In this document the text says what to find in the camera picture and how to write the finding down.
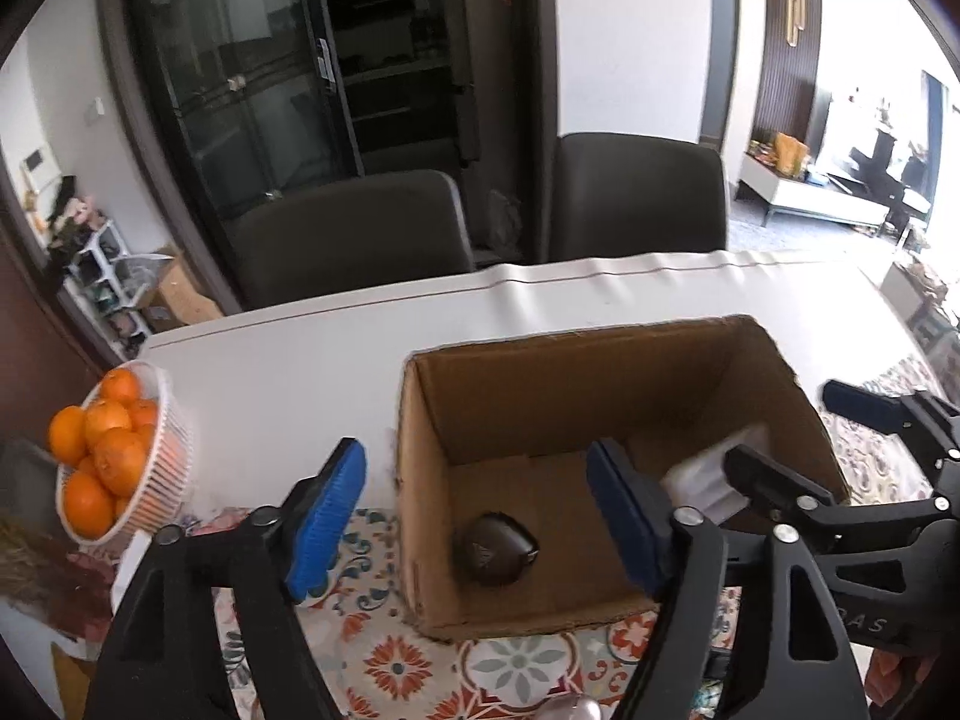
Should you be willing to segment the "right human hand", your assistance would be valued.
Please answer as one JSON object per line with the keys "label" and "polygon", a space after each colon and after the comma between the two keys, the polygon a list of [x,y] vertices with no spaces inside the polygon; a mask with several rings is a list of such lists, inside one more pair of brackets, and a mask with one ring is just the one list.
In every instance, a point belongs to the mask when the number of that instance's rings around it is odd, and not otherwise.
{"label": "right human hand", "polygon": [[903,656],[874,649],[864,678],[864,691],[874,706],[884,707],[903,686],[907,674],[901,666]]}

